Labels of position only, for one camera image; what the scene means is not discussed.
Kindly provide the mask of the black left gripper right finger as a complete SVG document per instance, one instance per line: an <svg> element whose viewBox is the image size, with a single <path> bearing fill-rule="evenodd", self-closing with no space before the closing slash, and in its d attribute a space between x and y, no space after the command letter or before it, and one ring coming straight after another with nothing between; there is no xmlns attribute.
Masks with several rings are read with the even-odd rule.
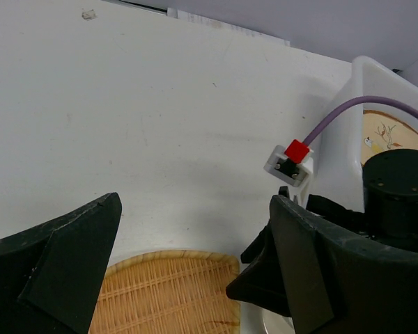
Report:
<svg viewBox="0 0 418 334"><path fill-rule="evenodd" d="M297 333L418 333L418 253L364 238L283 196L270 227Z"/></svg>

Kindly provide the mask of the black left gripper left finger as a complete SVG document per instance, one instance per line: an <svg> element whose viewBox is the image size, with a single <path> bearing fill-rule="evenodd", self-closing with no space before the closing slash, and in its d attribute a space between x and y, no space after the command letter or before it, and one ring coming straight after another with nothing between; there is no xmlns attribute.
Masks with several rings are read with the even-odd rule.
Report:
<svg viewBox="0 0 418 334"><path fill-rule="evenodd" d="M107 193L0 239L0 333L87 333L121 214Z"/></svg>

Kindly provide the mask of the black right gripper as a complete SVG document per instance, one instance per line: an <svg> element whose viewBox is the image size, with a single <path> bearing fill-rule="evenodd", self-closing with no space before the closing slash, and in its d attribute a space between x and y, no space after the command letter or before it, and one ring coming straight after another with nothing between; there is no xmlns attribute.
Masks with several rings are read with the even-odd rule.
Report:
<svg viewBox="0 0 418 334"><path fill-rule="evenodd" d="M366 236L364 214L346 209L340 204L320 195L309 195L307 206L302 211L316 215L331 225ZM293 212L284 212L279 232L284 235L307 234L315 237L318 225L310 226L312 218L301 220ZM231 300L258 306L278 315L291 316L288 296L277 248L270 224L267 224L241 253L240 261L246 267L226 287Z"/></svg>

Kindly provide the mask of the woven bamboo triangular tray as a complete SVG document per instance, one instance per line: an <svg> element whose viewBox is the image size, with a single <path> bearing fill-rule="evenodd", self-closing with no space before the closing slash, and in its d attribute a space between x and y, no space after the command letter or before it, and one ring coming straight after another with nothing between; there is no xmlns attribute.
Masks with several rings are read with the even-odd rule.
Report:
<svg viewBox="0 0 418 334"><path fill-rule="evenodd" d="M239 333L232 255L161 250L107 268L89 333Z"/></svg>

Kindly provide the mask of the beige bird motif plate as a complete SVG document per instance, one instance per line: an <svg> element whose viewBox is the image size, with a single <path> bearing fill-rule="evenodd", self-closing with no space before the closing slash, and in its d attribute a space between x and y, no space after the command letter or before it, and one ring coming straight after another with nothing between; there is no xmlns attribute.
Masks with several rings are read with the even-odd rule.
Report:
<svg viewBox="0 0 418 334"><path fill-rule="evenodd" d="M362 123L361 165L388 150L418 150L418 132L387 113L364 110Z"/></svg>

